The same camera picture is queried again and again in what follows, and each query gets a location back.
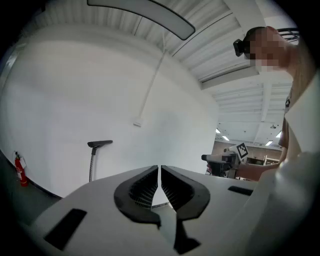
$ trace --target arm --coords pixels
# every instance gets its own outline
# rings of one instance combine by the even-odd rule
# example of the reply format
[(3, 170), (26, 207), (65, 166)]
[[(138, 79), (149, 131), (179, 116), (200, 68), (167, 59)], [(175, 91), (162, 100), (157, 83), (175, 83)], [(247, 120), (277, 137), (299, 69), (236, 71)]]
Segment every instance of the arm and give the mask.
[(236, 176), (252, 181), (258, 181), (263, 172), (271, 169), (277, 169), (279, 167), (279, 165), (286, 159), (287, 151), (288, 150), (285, 147), (282, 148), (279, 163), (269, 165), (241, 164), (236, 172)]

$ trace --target fire extinguisher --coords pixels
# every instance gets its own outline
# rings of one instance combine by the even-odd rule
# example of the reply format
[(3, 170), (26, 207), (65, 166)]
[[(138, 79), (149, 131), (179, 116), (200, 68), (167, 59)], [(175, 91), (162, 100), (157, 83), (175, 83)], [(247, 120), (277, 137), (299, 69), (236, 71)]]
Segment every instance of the fire extinguisher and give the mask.
[(20, 184), (21, 184), (21, 186), (22, 186), (22, 187), (28, 186), (28, 180), (27, 180), (27, 177), (26, 177), (26, 174), (25, 174), (25, 170), (24, 170), (24, 168), (22, 167), (21, 157), (20, 157), (20, 155), (18, 154), (18, 152), (15, 152), (14, 165), (15, 165), (16, 172), (17, 172), (17, 174), (18, 174), (18, 177), (19, 177), (19, 179), (20, 179)]

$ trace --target dark floor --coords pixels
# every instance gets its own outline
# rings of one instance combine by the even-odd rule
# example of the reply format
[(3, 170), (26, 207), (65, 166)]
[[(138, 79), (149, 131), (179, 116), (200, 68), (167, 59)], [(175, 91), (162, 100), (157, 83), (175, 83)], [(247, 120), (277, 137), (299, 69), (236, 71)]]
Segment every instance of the dark floor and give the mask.
[(20, 185), (16, 170), (0, 151), (0, 186), (11, 202), (19, 222), (30, 225), (44, 210), (59, 199), (35, 187)]

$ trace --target curved white wall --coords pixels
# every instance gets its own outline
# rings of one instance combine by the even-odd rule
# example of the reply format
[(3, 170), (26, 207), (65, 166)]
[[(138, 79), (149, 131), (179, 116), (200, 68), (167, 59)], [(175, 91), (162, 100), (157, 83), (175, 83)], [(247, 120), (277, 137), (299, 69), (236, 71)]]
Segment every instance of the curved white wall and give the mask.
[[(39, 30), (18, 56), (1, 96), (0, 146), (25, 158), (27, 176), (65, 197), (93, 179), (149, 165), (205, 173), (218, 106), (188, 70), (166, 55), (133, 125), (162, 52), (132, 35), (97, 26)], [(158, 198), (155, 204), (162, 203)]]

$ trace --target person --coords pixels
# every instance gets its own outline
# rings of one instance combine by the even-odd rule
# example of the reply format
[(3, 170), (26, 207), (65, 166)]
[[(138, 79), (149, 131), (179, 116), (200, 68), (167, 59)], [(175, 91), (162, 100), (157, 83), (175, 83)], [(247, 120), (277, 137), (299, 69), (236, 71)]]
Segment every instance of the person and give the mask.
[[(244, 55), (250, 60), (255, 60), (256, 65), (272, 67), (273, 70), (283, 70), (291, 75), (293, 82), (284, 111), (287, 113), (308, 87), (316, 73), (314, 60), (303, 39), (300, 37), (298, 45), (293, 45), (285, 40), (275, 28), (267, 26), (250, 29), (240, 43), (239, 46)], [(234, 48), (236, 55), (240, 56), (241, 52), (240, 54), (237, 52), (237, 46)], [(285, 117), (283, 118), (279, 145), (282, 146), (282, 153), (278, 163), (270, 165), (241, 164), (236, 176), (258, 181), (263, 172), (277, 169), (284, 160), (294, 159), (298, 156), (301, 149)]]

